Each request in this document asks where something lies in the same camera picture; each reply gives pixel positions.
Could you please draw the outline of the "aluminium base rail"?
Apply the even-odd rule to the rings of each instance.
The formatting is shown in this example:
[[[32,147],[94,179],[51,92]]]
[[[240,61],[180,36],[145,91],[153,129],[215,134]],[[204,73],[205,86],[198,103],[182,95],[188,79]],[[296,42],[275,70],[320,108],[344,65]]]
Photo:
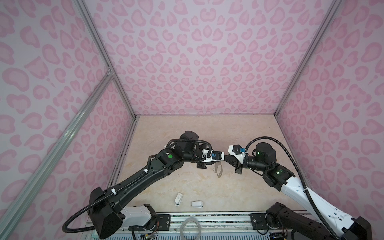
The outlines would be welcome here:
[[[137,240],[290,240],[286,225],[268,229],[266,212],[160,212],[160,229],[135,230]]]

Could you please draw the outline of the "white clip device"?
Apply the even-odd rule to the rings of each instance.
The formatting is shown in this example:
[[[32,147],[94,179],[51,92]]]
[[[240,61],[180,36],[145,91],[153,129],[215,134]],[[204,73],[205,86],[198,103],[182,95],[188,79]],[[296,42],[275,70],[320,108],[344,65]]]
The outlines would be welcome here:
[[[183,196],[184,194],[178,193],[177,196],[175,197],[174,204],[176,207],[178,207],[181,204]]]

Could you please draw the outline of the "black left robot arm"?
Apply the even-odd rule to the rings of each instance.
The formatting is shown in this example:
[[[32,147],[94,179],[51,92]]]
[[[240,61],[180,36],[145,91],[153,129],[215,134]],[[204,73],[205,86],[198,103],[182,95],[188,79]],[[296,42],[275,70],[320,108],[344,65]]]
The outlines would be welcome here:
[[[170,140],[164,149],[149,157],[146,166],[119,184],[92,190],[87,211],[101,240],[113,235],[126,217],[123,208],[153,183],[180,169],[185,162],[201,163],[212,152],[212,145],[192,131]]]

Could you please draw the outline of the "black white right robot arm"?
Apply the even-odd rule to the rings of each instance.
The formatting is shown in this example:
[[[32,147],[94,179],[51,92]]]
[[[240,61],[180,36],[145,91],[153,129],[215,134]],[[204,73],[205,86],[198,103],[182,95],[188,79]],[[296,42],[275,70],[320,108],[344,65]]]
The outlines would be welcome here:
[[[311,240],[371,240],[372,226],[363,217],[354,218],[312,191],[301,178],[277,162],[276,150],[268,143],[258,143],[251,154],[240,145],[229,146],[222,159],[241,174],[243,169],[262,172],[263,180],[297,202],[314,220],[302,216],[281,203],[266,211],[269,228],[287,228]]]

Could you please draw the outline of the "white rounded plastic piece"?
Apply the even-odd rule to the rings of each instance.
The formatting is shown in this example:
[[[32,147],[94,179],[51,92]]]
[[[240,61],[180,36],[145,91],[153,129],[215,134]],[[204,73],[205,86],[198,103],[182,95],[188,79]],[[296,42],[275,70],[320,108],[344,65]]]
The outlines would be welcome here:
[[[204,206],[203,201],[192,201],[191,207],[192,208],[202,208]]]

